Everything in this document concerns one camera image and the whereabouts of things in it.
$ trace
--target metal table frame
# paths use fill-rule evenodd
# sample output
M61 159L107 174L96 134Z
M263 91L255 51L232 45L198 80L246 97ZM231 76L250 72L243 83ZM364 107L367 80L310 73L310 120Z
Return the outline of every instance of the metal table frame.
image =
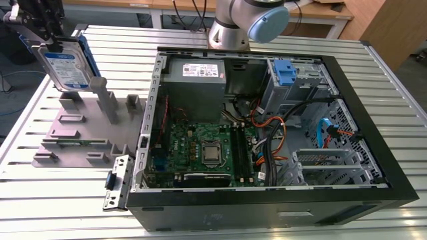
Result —
M107 87L147 97L158 46L206 48L200 33L88 26ZM108 169L33 168L32 156L60 108L45 77L0 148L0 239L423 239L427 236L427 115L370 46L279 37L254 51L335 56L420 199L336 226L148 233L130 212L103 212Z

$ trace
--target green motherboard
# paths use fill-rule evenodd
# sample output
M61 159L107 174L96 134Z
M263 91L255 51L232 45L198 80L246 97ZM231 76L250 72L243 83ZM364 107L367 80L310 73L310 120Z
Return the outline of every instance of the green motherboard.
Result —
M178 173L228 174L231 175L230 187L258 186L251 160L251 140L256 136L256 129L252 126L239 128L244 132L240 136L242 139L244 138L240 139L240 145L236 145L236 138L232 136L235 130L236 126L223 124L174 124L167 157L154 159L158 187L176 187L176 178L180 178ZM239 165L234 159L236 148L246 151L243 153L246 156L238 162ZM236 176L235 168L246 169L244 177Z

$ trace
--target metal bracket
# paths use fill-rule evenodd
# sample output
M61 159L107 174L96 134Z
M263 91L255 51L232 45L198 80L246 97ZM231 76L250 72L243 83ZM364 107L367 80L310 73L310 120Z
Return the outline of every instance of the metal bracket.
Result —
M108 173L106 180L106 198L102 210L127 211L127 199L131 188L131 176L134 168L134 158L130 155L123 155L115 158L112 170Z

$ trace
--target power supply label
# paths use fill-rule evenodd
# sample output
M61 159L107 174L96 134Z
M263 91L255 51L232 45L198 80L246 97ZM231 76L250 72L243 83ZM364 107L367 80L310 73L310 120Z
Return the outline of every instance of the power supply label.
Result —
M44 56L61 85L72 89L86 89L90 86L86 76L79 69L80 62L74 55L48 52Z
M182 67L184 77L219 77L219 66L216 64L194 64L187 63Z

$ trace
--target table leg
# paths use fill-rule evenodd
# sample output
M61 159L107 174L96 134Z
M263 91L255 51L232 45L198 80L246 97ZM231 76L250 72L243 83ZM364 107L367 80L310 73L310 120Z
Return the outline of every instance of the table leg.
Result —
M162 11L162 9L151 9L150 14L151 14L151 20L152 20L152 28L154 29L163 29L163 21L162 21L163 11Z
M347 19L336 19L336 23L332 25L331 30L328 31L328 34L326 36L327 39L339 39L347 21Z

